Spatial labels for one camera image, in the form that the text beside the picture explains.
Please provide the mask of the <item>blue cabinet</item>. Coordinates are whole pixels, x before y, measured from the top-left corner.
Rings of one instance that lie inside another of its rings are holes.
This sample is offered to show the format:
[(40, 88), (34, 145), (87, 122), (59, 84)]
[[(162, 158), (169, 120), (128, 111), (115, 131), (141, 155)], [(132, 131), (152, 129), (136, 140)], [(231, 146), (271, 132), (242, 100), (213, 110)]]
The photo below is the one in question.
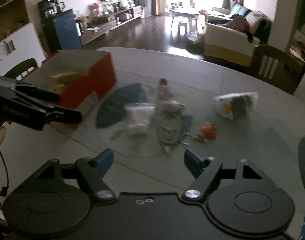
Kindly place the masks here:
[(58, 50), (83, 49), (72, 9), (45, 18), (42, 28), (51, 53)]

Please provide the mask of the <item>wooden dining chair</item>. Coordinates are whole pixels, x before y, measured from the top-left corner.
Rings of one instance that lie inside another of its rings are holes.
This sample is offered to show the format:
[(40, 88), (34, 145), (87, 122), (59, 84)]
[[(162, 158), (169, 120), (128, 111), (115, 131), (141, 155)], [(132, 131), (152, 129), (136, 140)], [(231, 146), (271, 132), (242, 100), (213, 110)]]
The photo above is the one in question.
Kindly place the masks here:
[(293, 95), (304, 73), (299, 61), (287, 53), (269, 46), (255, 47), (250, 63), (250, 75)]

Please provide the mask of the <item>small white stool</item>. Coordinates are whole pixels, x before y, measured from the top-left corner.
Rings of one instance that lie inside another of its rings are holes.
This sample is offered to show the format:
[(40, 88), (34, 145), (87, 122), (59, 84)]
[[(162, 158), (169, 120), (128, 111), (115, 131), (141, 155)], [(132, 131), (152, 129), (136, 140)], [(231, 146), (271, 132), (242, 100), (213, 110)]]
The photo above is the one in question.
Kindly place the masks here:
[(178, 24), (178, 33), (180, 35), (185, 35), (188, 33), (188, 23), (187, 22), (180, 22)]

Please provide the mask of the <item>beige sponge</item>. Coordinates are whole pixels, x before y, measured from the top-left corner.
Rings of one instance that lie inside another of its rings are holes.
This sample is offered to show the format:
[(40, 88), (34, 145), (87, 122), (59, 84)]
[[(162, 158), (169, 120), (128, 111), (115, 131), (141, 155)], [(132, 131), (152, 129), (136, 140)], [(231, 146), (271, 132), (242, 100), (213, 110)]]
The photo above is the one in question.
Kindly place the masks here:
[(49, 76), (50, 81), (54, 85), (67, 84), (76, 81), (82, 75), (78, 72), (64, 72)]

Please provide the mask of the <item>grey white pouch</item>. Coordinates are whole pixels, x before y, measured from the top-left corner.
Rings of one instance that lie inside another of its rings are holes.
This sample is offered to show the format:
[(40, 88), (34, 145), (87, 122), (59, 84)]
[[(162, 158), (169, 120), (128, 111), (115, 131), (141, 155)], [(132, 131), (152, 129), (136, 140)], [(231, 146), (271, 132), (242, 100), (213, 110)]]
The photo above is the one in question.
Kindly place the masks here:
[(162, 103), (162, 111), (167, 113), (178, 113), (181, 114), (186, 110), (186, 106), (178, 101), (164, 101)]

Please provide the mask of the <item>red white cardboard box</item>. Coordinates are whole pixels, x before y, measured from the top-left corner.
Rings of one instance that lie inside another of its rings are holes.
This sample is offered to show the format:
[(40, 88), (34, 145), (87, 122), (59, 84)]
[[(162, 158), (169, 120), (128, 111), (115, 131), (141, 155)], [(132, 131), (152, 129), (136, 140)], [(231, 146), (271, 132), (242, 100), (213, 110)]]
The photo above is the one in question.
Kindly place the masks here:
[(82, 76), (65, 84), (57, 106), (74, 109), (85, 119), (90, 110), (114, 87), (117, 82), (111, 53), (97, 50), (59, 50), (42, 62), (42, 66), (24, 78), (33, 86), (49, 90), (49, 76), (78, 72)]

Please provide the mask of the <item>cream yellow sofa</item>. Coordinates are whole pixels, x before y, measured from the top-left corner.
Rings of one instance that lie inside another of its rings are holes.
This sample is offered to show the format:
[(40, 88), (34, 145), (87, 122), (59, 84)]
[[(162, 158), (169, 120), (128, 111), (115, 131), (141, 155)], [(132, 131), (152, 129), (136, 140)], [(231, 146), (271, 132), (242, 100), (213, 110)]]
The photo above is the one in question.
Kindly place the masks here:
[[(269, 39), (271, 21), (259, 11), (252, 11), (238, 3), (233, 8), (213, 7), (205, 13), (203, 33), (195, 41), (204, 46), (204, 55), (248, 67), (255, 46), (266, 44)], [(231, 22), (240, 16), (249, 32), (245, 33)]]

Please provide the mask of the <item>cotton swab bag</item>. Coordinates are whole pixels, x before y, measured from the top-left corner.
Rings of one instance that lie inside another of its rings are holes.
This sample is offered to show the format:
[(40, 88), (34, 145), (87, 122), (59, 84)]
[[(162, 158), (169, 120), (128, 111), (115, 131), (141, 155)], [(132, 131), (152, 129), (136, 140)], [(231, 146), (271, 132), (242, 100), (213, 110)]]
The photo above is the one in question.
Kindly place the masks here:
[(155, 105), (151, 103), (131, 103), (125, 105), (124, 109), (129, 135), (147, 135), (151, 119), (155, 114)]

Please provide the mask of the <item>coffee table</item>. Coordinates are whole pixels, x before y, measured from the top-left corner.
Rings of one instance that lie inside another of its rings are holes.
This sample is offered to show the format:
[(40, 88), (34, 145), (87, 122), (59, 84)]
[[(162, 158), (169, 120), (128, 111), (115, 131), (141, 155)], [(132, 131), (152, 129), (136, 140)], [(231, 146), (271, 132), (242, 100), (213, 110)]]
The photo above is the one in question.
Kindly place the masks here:
[(170, 16), (172, 17), (172, 25), (174, 22), (174, 18), (176, 17), (184, 17), (191, 20), (195, 20), (195, 26), (197, 27), (198, 19), (199, 19), (199, 10), (192, 7), (178, 7), (175, 9), (169, 9)]

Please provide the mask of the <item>orange toy keychain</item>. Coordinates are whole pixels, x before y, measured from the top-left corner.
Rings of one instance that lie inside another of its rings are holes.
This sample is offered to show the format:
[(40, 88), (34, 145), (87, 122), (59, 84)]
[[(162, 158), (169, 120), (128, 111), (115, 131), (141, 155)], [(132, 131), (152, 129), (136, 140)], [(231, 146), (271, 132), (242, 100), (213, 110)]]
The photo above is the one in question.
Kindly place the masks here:
[(189, 145), (191, 141), (198, 142), (208, 142), (216, 140), (217, 138), (217, 128), (214, 123), (205, 122), (199, 133), (194, 135), (188, 132), (182, 133), (179, 137), (179, 142), (183, 145)]

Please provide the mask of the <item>small red white packet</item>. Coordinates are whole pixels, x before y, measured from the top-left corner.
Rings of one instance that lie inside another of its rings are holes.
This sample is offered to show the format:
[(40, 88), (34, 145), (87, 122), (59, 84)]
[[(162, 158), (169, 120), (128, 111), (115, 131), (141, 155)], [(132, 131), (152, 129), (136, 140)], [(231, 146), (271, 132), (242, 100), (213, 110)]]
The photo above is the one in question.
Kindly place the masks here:
[(157, 88), (157, 98), (159, 100), (170, 100), (174, 97), (174, 94), (171, 92), (170, 87), (168, 86), (168, 80), (160, 79), (159, 85)]

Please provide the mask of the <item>wooden TV cabinet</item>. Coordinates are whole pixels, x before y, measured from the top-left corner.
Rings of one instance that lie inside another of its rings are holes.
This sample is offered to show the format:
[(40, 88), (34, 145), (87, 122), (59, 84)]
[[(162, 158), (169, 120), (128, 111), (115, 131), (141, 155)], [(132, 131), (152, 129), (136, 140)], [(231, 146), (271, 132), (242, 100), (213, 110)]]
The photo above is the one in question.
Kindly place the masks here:
[(134, 6), (127, 9), (117, 10), (115, 12), (94, 17), (88, 20), (86, 26), (82, 28), (80, 40), (82, 46), (87, 45), (101, 35), (108, 34), (110, 31), (125, 25), (133, 20), (143, 16), (142, 6)]

